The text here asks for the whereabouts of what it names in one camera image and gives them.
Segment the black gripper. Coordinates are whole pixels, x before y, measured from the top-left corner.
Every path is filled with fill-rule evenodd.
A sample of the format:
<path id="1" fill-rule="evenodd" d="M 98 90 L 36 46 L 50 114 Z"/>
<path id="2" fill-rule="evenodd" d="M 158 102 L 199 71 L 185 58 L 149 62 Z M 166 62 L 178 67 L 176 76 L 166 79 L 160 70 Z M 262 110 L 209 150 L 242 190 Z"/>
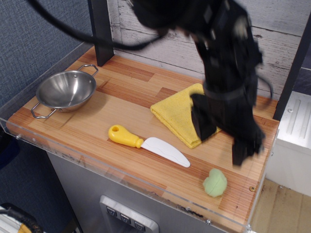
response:
<path id="1" fill-rule="evenodd" d="M 216 133 L 217 127 L 234 137 L 232 163 L 235 166 L 241 166 L 246 158 L 262 151 L 265 134 L 253 117 L 256 92 L 246 89 L 228 99 L 214 99 L 205 94 L 190 97 L 191 119 L 201 141 Z"/>

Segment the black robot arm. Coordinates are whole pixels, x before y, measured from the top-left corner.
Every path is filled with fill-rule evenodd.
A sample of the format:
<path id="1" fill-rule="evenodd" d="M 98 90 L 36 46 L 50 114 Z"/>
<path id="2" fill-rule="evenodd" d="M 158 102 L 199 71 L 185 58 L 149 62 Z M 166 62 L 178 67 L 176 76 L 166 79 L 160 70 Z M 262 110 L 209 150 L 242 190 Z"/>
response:
<path id="1" fill-rule="evenodd" d="M 233 0 L 135 0 L 133 11 L 145 27 L 161 35 L 181 30 L 191 36 L 205 68 L 203 94 L 191 94 L 197 135 L 208 139 L 216 129 L 234 139 L 232 163 L 260 153 L 265 134 L 255 122 L 262 54 L 248 13 Z"/>

